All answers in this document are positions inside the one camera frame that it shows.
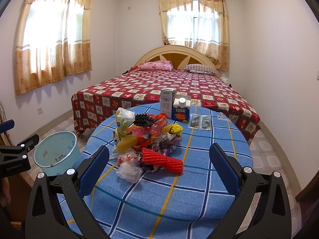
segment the bottle cap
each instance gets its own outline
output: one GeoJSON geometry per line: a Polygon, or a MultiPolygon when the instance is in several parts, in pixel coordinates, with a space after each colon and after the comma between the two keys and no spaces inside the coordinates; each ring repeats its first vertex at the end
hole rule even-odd
{"type": "Polygon", "coordinates": [[[180,104],[185,104],[186,103],[186,99],[185,98],[180,98],[179,99],[179,103],[180,104]]]}

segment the bed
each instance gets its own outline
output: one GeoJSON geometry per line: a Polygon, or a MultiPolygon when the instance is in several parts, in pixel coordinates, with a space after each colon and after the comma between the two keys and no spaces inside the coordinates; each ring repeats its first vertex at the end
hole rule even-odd
{"type": "Polygon", "coordinates": [[[177,94],[192,97],[192,105],[223,112],[251,143],[261,128],[260,117],[251,105],[217,76],[190,73],[187,64],[213,63],[194,49],[167,45],[148,52],[135,64],[169,60],[174,70],[138,71],[117,76],[75,93],[72,98],[74,129],[80,136],[88,128],[96,128],[119,107],[130,108],[159,102],[164,87],[177,89],[177,94]]]}

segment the food pile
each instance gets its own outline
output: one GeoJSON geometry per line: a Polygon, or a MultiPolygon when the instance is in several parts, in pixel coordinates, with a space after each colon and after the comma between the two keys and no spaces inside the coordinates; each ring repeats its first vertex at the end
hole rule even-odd
{"type": "Polygon", "coordinates": [[[110,158],[117,158],[119,177],[136,183],[142,172],[155,172],[160,167],[182,174],[183,162],[169,157],[181,141],[183,128],[167,125],[167,115],[135,114],[119,108],[115,115],[115,146],[110,158]]]}

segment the blue gripper pad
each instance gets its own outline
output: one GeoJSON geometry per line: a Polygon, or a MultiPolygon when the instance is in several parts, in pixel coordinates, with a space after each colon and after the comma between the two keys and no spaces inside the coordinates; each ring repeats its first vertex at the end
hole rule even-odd
{"type": "Polygon", "coordinates": [[[215,144],[212,144],[209,148],[209,158],[214,165],[218,176],[228,193],[237,197],[240,194],[239,177],[225,158],[229,156],[223,153],[215,144]]]}
{"type": "Polygon", "coordinates": [[[90,161],[90,158],[94,159],[89,164],[79,180],[78,194],[82,198],[91,194],[93,187],[95,186],[105,166],[107,165],[110,158],[108,148],[106,146],[101,146],[98,151],[96,151],[89,158],[83,160],[82,163],[84,164],[85,161],[90,161]]]}
{"type": "Polygon", "coordinates": [[[14,128],[14,121],[8,120],[0,124],[0,134],[7,132],[8,130],[14,128]]]}

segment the milk carton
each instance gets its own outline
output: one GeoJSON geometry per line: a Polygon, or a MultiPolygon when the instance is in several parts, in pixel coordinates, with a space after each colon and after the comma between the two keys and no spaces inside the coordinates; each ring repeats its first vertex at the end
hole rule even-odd
{"type": "Polygon", "coordinates": [[[188,123],[190,96],[176,95],[173,102],[172,120],[188,123]]]}
{"type": "Polygon", "coordinates": [[[165,113],[168,118],[172,118],[172,107],[175,99],[176,89],[163,88],[160,91],[160,111],[165,113]]]}

